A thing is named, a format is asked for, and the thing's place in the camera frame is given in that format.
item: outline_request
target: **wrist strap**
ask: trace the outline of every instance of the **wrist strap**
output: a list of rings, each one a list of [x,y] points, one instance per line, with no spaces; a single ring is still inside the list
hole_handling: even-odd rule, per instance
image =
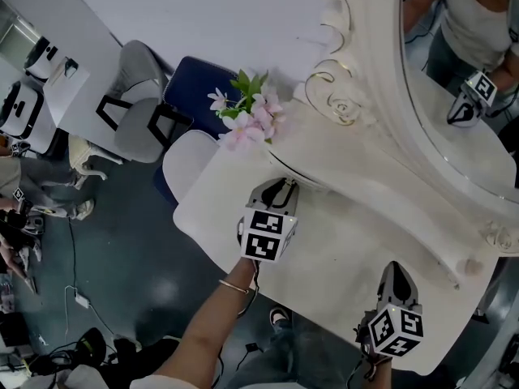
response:
[[[244,293],[244,294],[248,294],[249,293],[248,289],[241,289],[241,288],[237,287],[236,285],[229,284],[227,281],[218,280],[218,282],[220,284],[222,284],[222,285],[225,285],[226,287],[229,287],[230,289],[233,289],[235,291],[239,291],[240,293]]]

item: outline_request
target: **dark green floor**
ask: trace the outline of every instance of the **dark green floor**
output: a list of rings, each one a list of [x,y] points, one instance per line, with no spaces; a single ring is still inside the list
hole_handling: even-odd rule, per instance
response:
[[[152,185],[157,165],[100,162],[109,173],[107,181],[90,177],[80,192],[57,192],[61,196],[74,195],[78,201],[94,197],[97,202],[89,218],[72,221],[77,287],[114,333],[136,338],[143,344],[151,344],[165,334],[181,336],[224,273],[175,227],[174,208]],[[67,293],[69,332],[65,338],[64,288],[72,285],[73,261],[67,220],[47,217],[43,261],[37,263],[32,259],[39,294],[33,296],[23,283],[15,280],[17,309],[24,313],[38,351],[48,352],[76,341],[90,327],[98,327],[106,341],[111,342],[110,333],[92,310],[75,302],[72,290]],[[502,313],[509,310],[519,286],[514,280],[519,263],[509,269],[510,275],[498,294],[499,304],[493,308],[500,315],[490,313],[491,325],[470,322],[447,355],[444,363],[454,378],[475,367],[504,320]],[[245,355],[245,344],[257,342],[267,347],[272,333],[268,312],[273,304],[260,296],[238,321],[222,353],[226,365],[222,387]],[[48,347],[38,342],[40,334]],[[347,376],[358,360],[357,349],[330,333],[324,334],[328,352]],[[431,378],[400,372],[394,387],[422,386],[427,380]]]

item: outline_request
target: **sneaker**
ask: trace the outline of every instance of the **sneaker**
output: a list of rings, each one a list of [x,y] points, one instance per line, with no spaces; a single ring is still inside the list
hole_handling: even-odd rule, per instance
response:
[[[41,241],[37,237],[34,238],[34,246],[32,247],[32,252],[36,256],[36,260],[41,262]]]
[[[88,176],[78,173],[78,178],[76,179],[72,187],[74,187],[76,190],[81,190],[81,187],[83,187],[83,184],[87,181],[87,179]]]
[[[78,206],[78,214],[75,217],[77,220],[83,220],[90,216],[94,210],[94,200],[90,199]]]
[[[36,294],[36,285],[34,284],[34,279],[32,277],[26,278],[24,283],[29,287],[33,294]]]
[[[28,246],[24,246],[19,251],[18,255],[22,259],[22,264],[24,265],[24,271],[27,272],[29,270],[29,248],[28,248]]]
[[[270,324],[274,327],[280,320],[290,320],[290,316],[284,307],[275,306],[270,310]]]

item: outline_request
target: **white chair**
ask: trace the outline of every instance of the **white chair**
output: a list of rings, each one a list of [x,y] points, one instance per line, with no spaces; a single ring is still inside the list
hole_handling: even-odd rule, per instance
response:
[[[92,144],[86,139],[82,139],[76,135],[68,136],[68,159],[71,162],[71,168],[84,176],[99,176],[103,180],[106,180],[108,176],[105,173],[88,169],[85,166],[90,156],[99,156],[106,160],[113,161],[118,165],[122,164],[122,160],[119,157],[103,150],[96,144]]]
[[[217,150],[217,141],[200,130],[188,131],[169,148],[162,171],[177,202],[184,199]]]

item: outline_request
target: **blue chair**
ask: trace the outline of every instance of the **blue chair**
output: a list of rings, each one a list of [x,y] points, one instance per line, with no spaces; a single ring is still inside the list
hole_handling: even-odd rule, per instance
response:
[[[169,80],[163,99],[180,114],[193,118],[193,124],[189,129],[202,130],[218,139],[219,134],[224,134],[229,129],[216,116],[215,111],[209,109],[212,100],[208,98],[208,94],[219,88],[222,93],[227,94],[227,99],[238,102],[242,94],[230,84],[231,79],[237,79],[234,72],[186,56]]]

